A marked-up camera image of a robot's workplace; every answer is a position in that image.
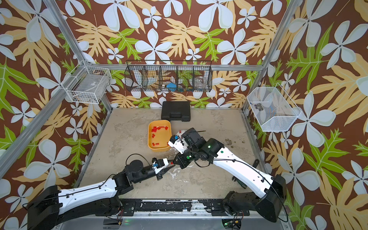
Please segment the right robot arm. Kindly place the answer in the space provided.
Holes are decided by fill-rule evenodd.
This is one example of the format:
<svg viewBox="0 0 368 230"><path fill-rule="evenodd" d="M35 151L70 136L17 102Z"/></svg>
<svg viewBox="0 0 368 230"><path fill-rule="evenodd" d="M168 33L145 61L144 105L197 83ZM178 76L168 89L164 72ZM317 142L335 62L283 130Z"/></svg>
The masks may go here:
<svg viewBox="0 0 368 230"><path fill-rule="evenodd" d="M281 175L272 176L246 163L216 139L205 140L191 128L181 136L173 135L168 144L178 151L173 162L181 169L191 162L207 161L229 172L251 190L247 193L229 192L222 201L227 214L256 211L266 220L276 222L281 211L286 209L286 180Z"/></svg>

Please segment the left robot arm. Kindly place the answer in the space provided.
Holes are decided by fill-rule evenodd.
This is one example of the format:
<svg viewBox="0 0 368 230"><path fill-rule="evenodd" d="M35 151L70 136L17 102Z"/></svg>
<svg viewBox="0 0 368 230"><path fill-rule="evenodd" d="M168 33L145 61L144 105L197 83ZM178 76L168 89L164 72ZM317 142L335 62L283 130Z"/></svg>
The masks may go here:
<svg viewBox="0 0 368 230"><path fill-rule="evenodd" d="M105 181L89 186L58 189L50 186L26 205L27 229L51 230L55 226L88 215L109 216L122 209L120 195L133 190L133 185L163 175L174 167L167 159L155 160L144 166L133 160L124 170L110 175Z"/></svg>

